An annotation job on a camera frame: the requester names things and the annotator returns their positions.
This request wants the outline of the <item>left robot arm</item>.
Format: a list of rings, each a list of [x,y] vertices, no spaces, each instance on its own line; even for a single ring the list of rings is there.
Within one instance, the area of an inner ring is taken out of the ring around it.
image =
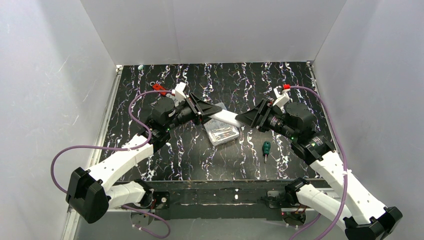
[[[109,209],[144,203],[152,188],[140,180],[116,185],[118,179],[162,148],[170,139],[170,130],[187,122],[202,123],[222,110],[194,95],[181,95],[176,101],[159,99],[147,122],[141,123],[142,131],[123,148],[114,148],[102,162],[88,169],[78,167],[71,173],[66,202],[89,224],[100,220]]]

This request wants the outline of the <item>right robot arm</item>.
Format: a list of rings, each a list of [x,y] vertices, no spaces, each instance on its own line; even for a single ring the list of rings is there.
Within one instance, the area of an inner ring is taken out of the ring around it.
[[[349,240],[383,240],[402,219],[397,207],[387,207],[344,169],[345,163],[334,144],[314,131],[314,115],[305,104],[291,102],[281,110],[262,100],[235,118],[246,126],[261,132],[272,130],[291,141],[295,155],[319,173],[341,199],[336,200],[301,179],[287,185],[286,194],[293,202],[311,207],[328,219],[336,219],[336,225]]]

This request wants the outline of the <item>white remote control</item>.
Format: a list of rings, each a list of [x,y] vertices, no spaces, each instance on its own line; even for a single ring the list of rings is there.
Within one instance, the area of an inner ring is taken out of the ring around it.
[[[215,113],[213,115],[210,115],[209,117],[211,119],[223,122],[225,124],[229,124],[231,126],[240,128],[242,127],[244,124],[238,120],[236,120],[236,117],[238,116],[238,114],[234,113],[234,112],[230,112],[228,110],[221,110],[218,113]]]

